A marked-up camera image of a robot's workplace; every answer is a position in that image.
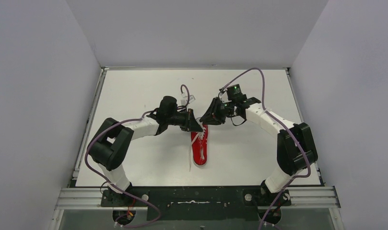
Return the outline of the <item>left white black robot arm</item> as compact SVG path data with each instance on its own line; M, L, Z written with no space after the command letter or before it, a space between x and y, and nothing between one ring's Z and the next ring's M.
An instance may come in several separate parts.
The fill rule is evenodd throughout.
M104 207L127 207L131 205L157 207L160 204L220 204L221 189L206 187L134 187L127 178L122 163L133 140L154 137L170 126L184 132L205 134L205 125L195 117L194 111L178 106L176 98L165 96L159 107L145 112L142 117L124 121L107 118L87 147L85 164L102 176L108 188L103 191L101 205Z

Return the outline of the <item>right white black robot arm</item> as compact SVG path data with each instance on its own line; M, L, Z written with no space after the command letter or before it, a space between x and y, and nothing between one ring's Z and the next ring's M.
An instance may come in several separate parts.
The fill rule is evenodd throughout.
M311 175L311 165L318 160L311 128L306 123L297 124L269 110L264 95L261 99L247 98L239 84L223 87L219 91L213 118L240 116L276 140L278 165L260 185L262 202L275 204L294 179Z

